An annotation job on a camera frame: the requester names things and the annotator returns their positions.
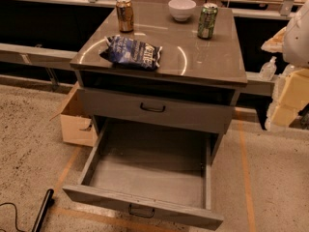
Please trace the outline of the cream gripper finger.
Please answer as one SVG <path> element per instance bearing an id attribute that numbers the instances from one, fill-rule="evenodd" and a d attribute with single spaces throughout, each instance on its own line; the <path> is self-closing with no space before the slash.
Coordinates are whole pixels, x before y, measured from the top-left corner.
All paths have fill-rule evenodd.
<path id="1" fill-rule="evenodd" d="M 282 53 L 285 33 L 286 28 L 283 27 L 272 38 L 268 39 L 262 44 L 261 50 L 270 53 Z"/>
<path id="2" fill-rule="evenodd" d="M 301 69 L 280 76 L 276 81 L 272 103 L 267 110 L 265 122 L 268 131 L 287 128 L 309 103 L 309 70 Z"/>

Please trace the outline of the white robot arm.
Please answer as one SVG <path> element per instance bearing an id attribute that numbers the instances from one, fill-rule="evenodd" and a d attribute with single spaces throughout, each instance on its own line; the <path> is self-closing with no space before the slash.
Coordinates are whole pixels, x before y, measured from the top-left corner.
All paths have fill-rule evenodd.
<path id="1" fill-rule="evenodd" d="M 266 121 L 268 131 L 287 128 L 309 103 L 309 1 L 263 43 L 262 50 L 280 52 L 288 63 L 275 81 Z"/>

